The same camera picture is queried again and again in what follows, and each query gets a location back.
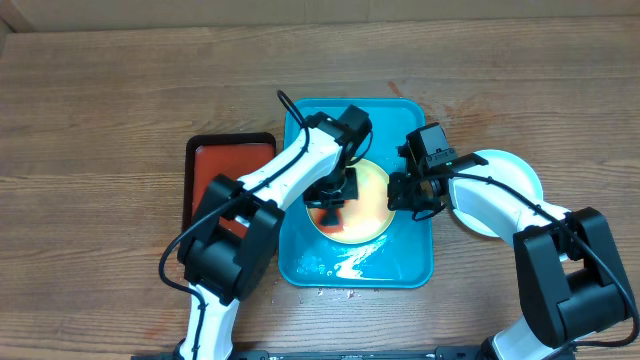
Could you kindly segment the dark green sponge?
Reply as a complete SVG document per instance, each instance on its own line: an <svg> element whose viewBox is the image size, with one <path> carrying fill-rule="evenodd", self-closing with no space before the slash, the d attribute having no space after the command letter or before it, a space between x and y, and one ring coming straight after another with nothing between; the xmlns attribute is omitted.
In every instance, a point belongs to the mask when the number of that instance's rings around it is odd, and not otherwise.
<svg viewBox="0 0 640 360"><path fill-rule="evenodd" d="M322 232L333 234L344 230L344 220L337 208L323 209L317 225Z"/></svg>

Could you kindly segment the yellow-green plate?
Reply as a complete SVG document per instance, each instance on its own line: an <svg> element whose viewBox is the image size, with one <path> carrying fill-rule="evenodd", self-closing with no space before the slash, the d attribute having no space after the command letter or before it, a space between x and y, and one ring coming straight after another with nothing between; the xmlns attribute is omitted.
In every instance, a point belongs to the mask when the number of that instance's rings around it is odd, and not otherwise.
<svg viewBox="0 0 640 360"><path fill-rule="evenodd" d="M342 244L355 245L373 240L391 224L395 212L387 207L388 174L377 164L361 160L354 168L357 173L358 199L347 200L337 208L344 220L344 230L328 234L322 232L318 217L323 209L307 208L312 224L327 238Z"/></svg>

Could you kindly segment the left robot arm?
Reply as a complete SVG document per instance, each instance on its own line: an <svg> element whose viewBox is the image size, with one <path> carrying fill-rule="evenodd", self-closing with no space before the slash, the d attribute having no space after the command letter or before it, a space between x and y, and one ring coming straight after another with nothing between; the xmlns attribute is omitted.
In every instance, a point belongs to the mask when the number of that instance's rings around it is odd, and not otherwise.
<svg viewBox="0 0 640 360"><path fill-rule="evenodd" d="M183 230L169 249L184 267L181 290L192 299L176 359L227 359L242 300L274 255L286 209L303 198L337 211L358 197L351 160L369 135L365 120L307 119L281 154L268 133L195 136L187 144Z"/></svg>

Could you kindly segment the light blue plate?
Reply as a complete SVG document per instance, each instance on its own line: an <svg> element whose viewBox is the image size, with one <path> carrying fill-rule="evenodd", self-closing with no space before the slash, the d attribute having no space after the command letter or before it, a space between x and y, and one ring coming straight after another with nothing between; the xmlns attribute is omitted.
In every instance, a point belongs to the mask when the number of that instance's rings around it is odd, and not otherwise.
<svg viewBox="0 0 640 360"><path fill-rule="evenodd" d="M484 149L476 151L476 154L489 162L492 168L491 174L523 194L532 196L536 200L544 199L542 183L534 169L517 155L498 149ZM470 230L488 237L497 238L489 227L480 220L455 209L453 214Z"/></svg>

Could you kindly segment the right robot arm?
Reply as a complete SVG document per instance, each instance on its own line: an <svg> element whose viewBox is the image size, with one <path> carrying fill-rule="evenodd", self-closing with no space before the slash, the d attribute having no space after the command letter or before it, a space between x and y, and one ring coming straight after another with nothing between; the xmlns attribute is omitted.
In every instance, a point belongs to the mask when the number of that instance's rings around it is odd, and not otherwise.
<svg viewBox="0 0 640 360"><path fill-rule="evenodd" d="M606 218L570 211L508 185L470 154L394 172L389 209L415 221L451 207L512 246L521 318L487 338L479 359L571 359L579 347L619 348L639 336L639 310Z"/></svg>

